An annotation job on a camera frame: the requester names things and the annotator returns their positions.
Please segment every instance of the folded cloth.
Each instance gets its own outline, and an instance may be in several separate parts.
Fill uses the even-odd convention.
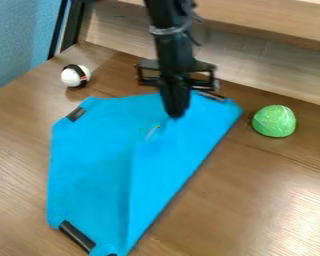
[[[242,112],[195,93],[177,120],[158,94],[80,107],[77,120],[52,129],[47,221],[68,221],[94,241],[91,256],[128,254]]]

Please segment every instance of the wooden shelf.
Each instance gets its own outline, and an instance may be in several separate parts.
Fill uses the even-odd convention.
[[[143,0],[119,2],[143,5]],[[197,3],[197,13],[215,21],[216,27],[225,31],[320,50],[320,0],[198,0]]]
[[[199,40],[204,38],[203,28],[194,31]],[[81,39],[141,57],[154,56],[148,17],[136,5],[97,2],[85,16]],[[320,52],[213,30],[196,54],[218,65],[222,80],[320,105]]]

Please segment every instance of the white ball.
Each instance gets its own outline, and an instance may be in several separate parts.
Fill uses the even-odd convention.
[[[78,67],[83,70],[84,74],[86,75],[87,81],[89,82],[91,78],[90,70],[82,65],[78,65]],[[67,68],[63,70],[63,72],[61,72],[61,81],[68,87],[77,87],[81,83],[80,76],[72,68]]]

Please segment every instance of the black tag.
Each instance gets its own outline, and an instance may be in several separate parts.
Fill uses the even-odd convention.
[[[65,233],[72,241],[82,247],[87,253],[89,253],[95,246],[96,243],[89,239],[86,235],[76,229],[68,221],[63,221],[60,224],[59,230]]]
[[[75,110],[73,110],[70,114],[68,114],[66,117],[72,121],[76,122],[82,115],[84,115],[86,110],[84,108],[78,107]]]

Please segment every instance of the wooden table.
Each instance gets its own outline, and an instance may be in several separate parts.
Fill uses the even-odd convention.
[[[45,223],[50,126],[85,97],[153,91],[133,79],[137,58],[83,43],[0,90],[0,256],[85,255]],[[68,63],[96,69],[85,89],[60,84]],[[246,114],[131,255],[320,255],[320,106],[224,83]],[[299,127],[260,136],[248,116],[284,104]]]

